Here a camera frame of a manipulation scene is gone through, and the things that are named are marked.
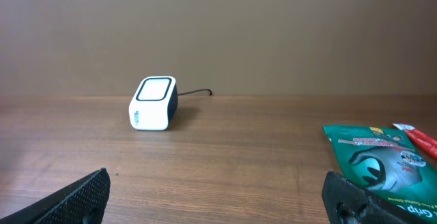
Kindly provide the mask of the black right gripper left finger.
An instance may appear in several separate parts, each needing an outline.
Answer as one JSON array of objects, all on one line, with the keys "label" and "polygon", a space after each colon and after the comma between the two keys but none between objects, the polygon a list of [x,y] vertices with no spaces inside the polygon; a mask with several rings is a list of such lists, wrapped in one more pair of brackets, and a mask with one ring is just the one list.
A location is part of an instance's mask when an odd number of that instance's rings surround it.
[{"label": "black right gripper left finger", "polygon": [[111,181],[101,168],[1,219],[1,224],[101,224]]}]

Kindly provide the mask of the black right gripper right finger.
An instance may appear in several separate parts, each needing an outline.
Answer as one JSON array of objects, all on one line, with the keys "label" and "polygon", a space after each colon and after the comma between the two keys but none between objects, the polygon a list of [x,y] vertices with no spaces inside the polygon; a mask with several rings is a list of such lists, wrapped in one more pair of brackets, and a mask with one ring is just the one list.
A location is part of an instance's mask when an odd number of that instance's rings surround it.
[{"label": "black right gripper right finger", "polygon": [[326,174],[322,188],[322,200],[330,223],[416,224],[427,222],[334,171]]}]

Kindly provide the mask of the green 3M gloves bag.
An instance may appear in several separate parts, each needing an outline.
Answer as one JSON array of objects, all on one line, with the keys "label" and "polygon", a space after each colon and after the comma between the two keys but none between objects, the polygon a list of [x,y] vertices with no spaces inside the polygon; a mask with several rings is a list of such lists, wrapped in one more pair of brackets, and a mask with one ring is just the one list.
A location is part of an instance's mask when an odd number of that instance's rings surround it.
[{"label": "green 3M gloves bag", "polygon": [[392,128],[330,125],[340,175],[378,197],[436,222],[436,170],[406,133]]}]

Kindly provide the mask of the small red packet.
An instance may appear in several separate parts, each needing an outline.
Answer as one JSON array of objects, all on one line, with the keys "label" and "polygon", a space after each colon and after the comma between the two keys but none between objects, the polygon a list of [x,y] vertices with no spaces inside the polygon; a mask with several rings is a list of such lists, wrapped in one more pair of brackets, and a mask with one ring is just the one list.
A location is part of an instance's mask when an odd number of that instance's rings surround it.
[{"label": "small red packet", "polygon": [[424,132],[421,132],[414,126],[408,124],[393,124],[393,125],[399,130],[404,131],[415,145],[419,146],[430,156],[432,156],[433,158],[437,157],[437,153],[436,153],[437,141],[435,139],[428,136]]}]

